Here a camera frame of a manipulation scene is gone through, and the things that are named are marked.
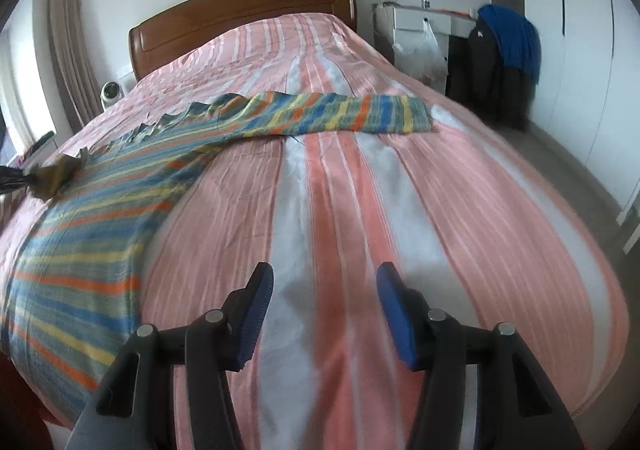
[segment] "curtain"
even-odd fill
[[[84,43],[78,0],[49,0],[49,27],[54,54],[73,105],[67,112],[75,112],[85,126],[102,112],[102,104]]]

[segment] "window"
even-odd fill
[[[56,130],[36,61],[33,0],[20,0],[0,32],[0,110],[7,128],[0,146],[3,164]]]
[[[14,144],[7,133],[4,135],[4,143],[0,148],[0,165],[8,165],[16,155]]]
[[[33,0],[20,0],[12,14],[8,33],[16,93],[33,139],[37,140],[56,129],[42,90],[36,60]]]

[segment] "blue cloth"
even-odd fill
[[[516,67],[538,81],[540,74],[540,42],[536,28],[515,11],[487,4],[478,14],[494,33],[505,67]]]

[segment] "metal bolt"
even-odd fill
[[[218,322],[222,322],[225,319],[225,314],[220,311],[220,309],[212,309],[206,315],[204,315],[204,319],[210,324],[217,324]]]
[[[507,322],[502,322],[498,324],[498,331],[501,335],[511,336],[516,333],[516,328],[511,324],[507,324]]]
[[[447,317],[447,314],[442,309],[435,307],[433,309],[429,309],[427,316],[429,317],[429,320],[433,322],[442,322]]]
[[[154,328],[152,325],[144,324],[136,329],[136,334],[139,337],[144,338],[145,336],[149,336],[153,331],[154,331]]]

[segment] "black handle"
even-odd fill
[[[460,443],[465,400],[465,329],[440,309],[426,319],[434,336],[433,367],[422,383],[407,450],[450,450]]]
[[[82,411],[66,450],[158,450],[175,446],[172,368],[160,366],[161,334],[134,332]]]
[[[194,450],[243,450],[225,369],[218,363],[215,339],[223,337],[227,318],[202,315],[189,325],[184,346],[187,401]]]
[[[566,26],[566,10],[564,8],[564,0],[562,0],[562,36],[564,36],[565,26]]]
[[[582,450],[580,435],[542,366],[518,332],[494,329],[494,450]]]
[[[616,12],[613,9],[613,0],[609,0],[611,3],[611,58],[613,58],[616,52]]]

